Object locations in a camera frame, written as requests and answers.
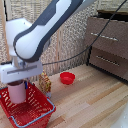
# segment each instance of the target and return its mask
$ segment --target basket handle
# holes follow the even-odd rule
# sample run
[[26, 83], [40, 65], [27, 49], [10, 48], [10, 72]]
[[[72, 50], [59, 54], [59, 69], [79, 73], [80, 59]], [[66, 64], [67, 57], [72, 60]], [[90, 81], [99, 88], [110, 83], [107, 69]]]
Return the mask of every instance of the basket handle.
[[46, 115], [52, 113], [52, 112], [55, 110], [55, 105], [54, 105], [48, 98], [47, 98], [47, 101], [53, 106], [53, 109], [52, 109], [51, 111], [49, 111], [49, 112], [47, 112], [47, 113], [41, 115], [40, 117], [36, 118], [35, 120], [33, 120], [33, 121], [27, 123], [27, 124], [24, 125], [24, 126], [19, 126], [13, 116], [10, 116], [10, 117], [8, 117], [8, 118], [9, 118], [9, 119], [12, 118], [12, 120], [14, 121], [15, 125], [16, 125], [18, 128], [26, 128], [26, 127], [29, 126], [30, 124], [36, 122], [37, 120], [39, 120], [39, 119], [41, 119], [42, 117], [44, 117], [44, 116], [46, 116]]

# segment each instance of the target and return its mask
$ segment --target small object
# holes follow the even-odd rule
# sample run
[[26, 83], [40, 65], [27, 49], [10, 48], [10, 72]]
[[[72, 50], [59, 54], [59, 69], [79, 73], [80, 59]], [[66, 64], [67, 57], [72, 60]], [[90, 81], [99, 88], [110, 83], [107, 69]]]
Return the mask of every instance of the small object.
[[42, 89], [43, 94], [46, 97], [51, 98], [51, 81], [45, 71], [43, 71], [42, 74], [39, 75], [39, 85]]
[[63, 72], [60, 74], [60, 80], [63, 84], [72, 84], [75, 79], [75, 75], [70, 72]]
[[9, 97], [12, 103], [19, 104], [26, 99], [24, 81], [16, 81], [8, 84]]
[[36, 86], [28, 82], [26, 100], [22, 104], [10, 101], [8, 89], [0, 90], [0, 104], [14, 128], [46, 128], [54, 104]]
[[25, 89], [28, 89], [27, 81], [24, 81]]

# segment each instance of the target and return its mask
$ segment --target yellow object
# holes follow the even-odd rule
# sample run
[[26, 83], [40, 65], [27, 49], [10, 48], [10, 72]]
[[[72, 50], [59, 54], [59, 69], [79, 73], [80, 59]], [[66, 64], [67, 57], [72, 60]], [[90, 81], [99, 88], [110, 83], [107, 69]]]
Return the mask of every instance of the yellow object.
[[42, 88], [42, 92], [49, 98], [51, 98], [51, 81], [47, 74], [43, 70], [42, 74], [39, 75], [39, 85]]

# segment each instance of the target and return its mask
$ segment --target drawer handle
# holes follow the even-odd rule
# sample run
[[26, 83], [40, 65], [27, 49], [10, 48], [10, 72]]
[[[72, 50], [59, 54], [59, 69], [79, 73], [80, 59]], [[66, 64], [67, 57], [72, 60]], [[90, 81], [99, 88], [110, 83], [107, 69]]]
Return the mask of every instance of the drawer handle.
[[120, 66], [117, 62], [112, 62], [112, 61], [110, 61], [110, 60], [108, 60], [108, 59], [103, 58], [102, 56], [96, 56], [96, 57], [99, 58], [99, 59], [102, 59], [102, 60], [104, 60], [104, 61], [106, 61], [106, 62], [109, 62], [109, 63], [111, 63], [111, 64], [114, 64], [114, 65], [116, 65], [116, 66]]
[[110, 38], [110, 37], [107, 37], [107, 36], [102, 36], [102, 35], [100, 35], [100, 37], [106, 38], [106, 39], [110, 39], [110, 40], [113, 40], [113, 41], [119, 41], [119, 40], [116, 39], [116, 38]]

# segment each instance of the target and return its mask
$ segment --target cabinet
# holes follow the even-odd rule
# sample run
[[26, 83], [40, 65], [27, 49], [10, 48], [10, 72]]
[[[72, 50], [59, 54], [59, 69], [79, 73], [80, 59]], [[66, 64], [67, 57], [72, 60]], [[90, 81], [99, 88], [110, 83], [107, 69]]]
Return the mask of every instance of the cabinet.
[[[90, 45], [108, 19], [89, 17], [85, 35]], [[93, 44], [89, 63], [128, 80], [128, 22], [112, 20]]]

